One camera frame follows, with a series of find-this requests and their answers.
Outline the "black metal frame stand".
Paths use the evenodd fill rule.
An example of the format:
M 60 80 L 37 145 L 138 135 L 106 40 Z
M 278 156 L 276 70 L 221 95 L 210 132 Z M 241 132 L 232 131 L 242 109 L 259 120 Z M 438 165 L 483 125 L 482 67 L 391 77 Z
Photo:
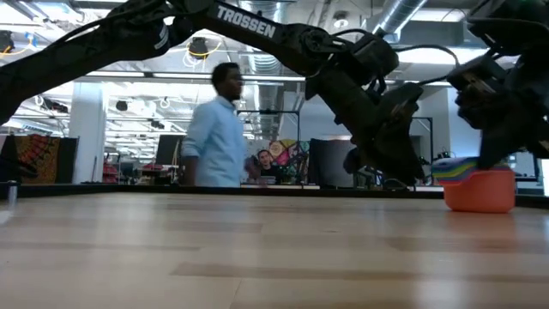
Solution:
M 434 158 L 433 120 L 429 117 L 413 117 L 410 135 L 413 148 L 425 174 L 431 173 Z
M 258 122 L 257 114 L 280 114 L 280 126 L 276 140 L 293 139 L 303 141 L 300 136 L 300 120 L 299 113 L 296 111 L 281 111 L 281 110 L 242 110 L 238 111 L 237 115 L 244 124 L 244 137 L 246 145 L 245 165 L 252 168 L 252 173 L 247 173 L 243 176 L 243 182 L 246 184 L 261 184 L 253 177 L 253 163 L 257 153 L 262 149 L 267 149 L 271 141 L 262 139 L 261 135 L 257 134 Z

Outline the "colourful geometric wall hanging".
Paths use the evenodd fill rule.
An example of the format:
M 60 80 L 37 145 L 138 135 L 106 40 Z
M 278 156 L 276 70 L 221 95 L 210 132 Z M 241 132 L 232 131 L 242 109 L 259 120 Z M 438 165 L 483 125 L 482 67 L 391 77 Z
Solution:
M 310 142 L 293 139 L 271 141 L 268 151 L 280 169 L 281 183 L 303 185 L 308 180 Z

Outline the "orange patterned wall hanging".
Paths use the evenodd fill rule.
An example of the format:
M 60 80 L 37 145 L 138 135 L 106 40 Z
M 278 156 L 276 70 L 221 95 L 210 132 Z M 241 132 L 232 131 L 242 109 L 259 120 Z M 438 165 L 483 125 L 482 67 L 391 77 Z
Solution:
M 57 178 L 60 139 L 56 137 L 0 136 L 0 182 L 50 185 Z

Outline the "white building column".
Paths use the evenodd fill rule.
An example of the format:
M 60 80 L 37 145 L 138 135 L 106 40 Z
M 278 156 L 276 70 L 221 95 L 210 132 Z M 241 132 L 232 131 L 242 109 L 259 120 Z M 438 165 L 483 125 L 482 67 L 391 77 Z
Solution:
M 102 180 L 107 105 L 100 83 L 74 84 L 69 114 L 69 137 L 77 139 L 74 184 Z

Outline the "orange measuring cup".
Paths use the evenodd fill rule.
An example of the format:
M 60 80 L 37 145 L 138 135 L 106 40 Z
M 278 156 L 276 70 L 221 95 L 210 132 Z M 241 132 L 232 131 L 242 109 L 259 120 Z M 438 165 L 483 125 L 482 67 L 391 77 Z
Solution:
M 461 185 L 442 186 L 452 211 L 506 214 L 516 205 L 515 173 L 511 170 L 473 172 Z

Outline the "purple measuring cup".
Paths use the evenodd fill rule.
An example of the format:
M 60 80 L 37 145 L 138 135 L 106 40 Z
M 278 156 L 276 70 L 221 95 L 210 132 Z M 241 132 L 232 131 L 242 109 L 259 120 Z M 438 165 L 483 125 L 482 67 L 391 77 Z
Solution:
M 455 158 L 443 158 L 438 159 L 433 162 L 432 165 L 432 171 L 433 167 L 436 166 L 443 166 L 443 165 L 451 165 L 451 166 L 457 166 L 457 165 L 475 165 L 475 170 L 510 170 L 510 167 L 505 162 L 499 162 L 495 164 L 492 167 L 481 167 L 478 163 L 478 157 L 455 157 Z

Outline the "black aluminium table frame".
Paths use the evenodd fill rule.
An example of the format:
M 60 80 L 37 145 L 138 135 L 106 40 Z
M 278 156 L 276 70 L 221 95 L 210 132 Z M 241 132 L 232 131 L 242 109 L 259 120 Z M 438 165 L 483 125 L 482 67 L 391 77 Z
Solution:
M 281 197 L 353 197 L 394 199 L 443 199 L 442 192 L 434 191 L 358 191 L 358 190 L 312 190 L 312 189 L 267 189 L 267 188 L 201 188 L 162 185 L 18 185 L 18 197 L 55 197 L 95 193 L 165 193 L 237 196 Z

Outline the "person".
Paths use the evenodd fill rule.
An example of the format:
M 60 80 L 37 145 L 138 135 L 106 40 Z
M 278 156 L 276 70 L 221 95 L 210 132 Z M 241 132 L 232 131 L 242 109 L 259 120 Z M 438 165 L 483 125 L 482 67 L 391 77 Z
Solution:
M 211 82 L 216 96 L 197 106 L 183 140 L 184 183 L 236 188 L 245 161 L 244 128 L 236 107 L 243 86 L 238 64 L 218 64 Z
M 253 163 L 253 177 L 261 184 L 281 183 L 281 170 L 273 163 L 273 157 L 267 149 L 257 153 Z

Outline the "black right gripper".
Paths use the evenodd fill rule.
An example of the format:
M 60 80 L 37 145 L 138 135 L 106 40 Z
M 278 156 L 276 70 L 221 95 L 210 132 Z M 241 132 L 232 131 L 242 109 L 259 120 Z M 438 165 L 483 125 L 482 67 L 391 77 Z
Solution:
M 544 119 L 549 116 L 549 56 L 527 51 L 512 68 L 503 69 L 503 92 L 457 90 L 458 115 L 482 130 L 480 169 L 492 168 L 516 152 L 522 141 L 534 157 L 549 159 L 549 120 Z

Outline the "silver ventilation duct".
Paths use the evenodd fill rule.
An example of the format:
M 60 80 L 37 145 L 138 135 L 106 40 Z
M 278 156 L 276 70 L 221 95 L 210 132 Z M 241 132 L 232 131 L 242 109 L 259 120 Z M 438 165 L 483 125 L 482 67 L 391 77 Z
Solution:
M 238 0 L 238 5 L 253 13 L 261 12 L 262 16 L 275 22 L 287 20 L 287 6 L 273 0 Z M 282 72 L 281 63 L 273 56 L 264 54 L 255 47 L 246 47 L 250 52 L 248 62 L 250 73 L 261 76 L 278 76 Z M 257 110 L 280 110 L 278 93 L 280 86 L 273 82 L 260 83 L 256 86 L 255 103 Z M 276 140 L 280 126 L 280 114 L 257 114 L 257 134 L 262 139 Z

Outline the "grey partition panel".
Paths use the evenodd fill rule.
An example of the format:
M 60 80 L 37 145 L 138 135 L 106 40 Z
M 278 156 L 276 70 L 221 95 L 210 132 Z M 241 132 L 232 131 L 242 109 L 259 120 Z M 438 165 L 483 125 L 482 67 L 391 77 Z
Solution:
M 354 146 L 348 140 L 310 140 L 308 181 L 321 187 L 353 186 L 353 175 L 343 167 Z

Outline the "black round ceiling fixture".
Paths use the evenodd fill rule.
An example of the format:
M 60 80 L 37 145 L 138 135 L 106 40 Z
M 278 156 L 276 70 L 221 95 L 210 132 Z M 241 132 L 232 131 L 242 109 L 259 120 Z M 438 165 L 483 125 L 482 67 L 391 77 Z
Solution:
M 192 58 L 206 58 L 209 53 L 207 40 L 203 37 L 194 37 L 187 47 L 188 53 Z

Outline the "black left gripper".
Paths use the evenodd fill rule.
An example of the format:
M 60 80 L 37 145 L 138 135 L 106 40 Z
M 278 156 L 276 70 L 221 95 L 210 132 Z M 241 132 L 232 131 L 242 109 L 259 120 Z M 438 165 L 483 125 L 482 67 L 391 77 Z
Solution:
M 320 96 L 346 127 L 358 149 L 359 166 L 380 171 L 386 179 L 415 185 L 425 173 L 413 147 L 410 128 L 423 88 L 406 82 L 384 94 L 364 90 L 339 68 L 324 68 L 305 80 L 305 94 Z

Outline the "black monitor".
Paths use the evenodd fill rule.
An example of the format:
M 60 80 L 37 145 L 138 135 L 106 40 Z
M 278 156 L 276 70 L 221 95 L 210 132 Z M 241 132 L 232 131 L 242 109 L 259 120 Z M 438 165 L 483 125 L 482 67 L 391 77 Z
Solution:
M 155 163 L 163 166 L 178 166 L 184 135 L 161 135 Z

